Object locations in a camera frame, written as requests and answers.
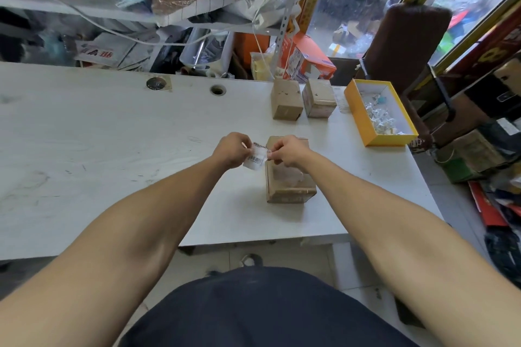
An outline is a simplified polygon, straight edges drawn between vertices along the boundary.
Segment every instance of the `hand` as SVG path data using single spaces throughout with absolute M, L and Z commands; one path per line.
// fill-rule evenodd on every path
M 307 173 L 303 163 L 306 155 L 312 151 L 303 142 L 290 134 L 277 141 L 268 153 L 268 160 L 274 160 L 275 164 L 284 163 L 287 167 L 296 167 L 302 173 Z
M 218 160 L 226 169 L 241 166 L 252 153 L 252 141 L 242 133 L 232 132 L 223 137 L 215 147 L 212 157 Z

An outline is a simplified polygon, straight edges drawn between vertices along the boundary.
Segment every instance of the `brown office chair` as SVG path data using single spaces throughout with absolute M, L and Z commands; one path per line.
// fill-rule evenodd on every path
M 449 27 L 451 18 L 452 14 L 446 8 L 394 4 L 383 18 L 355 75 L 359 79 L 391 81 L 419 134 L 418 140 L 409 145 L 413 151 L 425 151 L 432 147 L 433 137 L 406 94 L 426 67 L 434 74 L 428 61 Z M 452 120 L 454 109 L 450 98 L 439 78 L 433 78 L 450 111 L 447 121 Z

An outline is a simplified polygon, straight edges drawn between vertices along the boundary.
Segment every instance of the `left arm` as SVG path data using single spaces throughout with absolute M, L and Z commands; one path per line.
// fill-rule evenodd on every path
M 250 147 L 248 136 L 230 133 L 209 158 L 105 210 L 50 265 L 0 302 L 5 345 L 112 346 L 220 177 L 241 165 Z

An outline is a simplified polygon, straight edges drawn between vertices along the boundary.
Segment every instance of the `left hand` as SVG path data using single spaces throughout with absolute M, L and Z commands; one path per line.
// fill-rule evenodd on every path
M 223 137 L 217 147 L 215 147 L 212 157 L 217 159 L 223 166 L 228 169 L 241 166 L 242 163 L 252 153 L 252 141 L 250 138 L 238 132 L 232 132 Z

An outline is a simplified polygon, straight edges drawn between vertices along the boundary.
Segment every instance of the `right arm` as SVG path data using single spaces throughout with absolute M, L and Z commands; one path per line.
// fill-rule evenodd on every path
M 521 291 L 433 213 L 344 171 L 295 136 L 279 140 L 269 159 L 312 176 L 386 285 L 444 345 L 519 345 Z

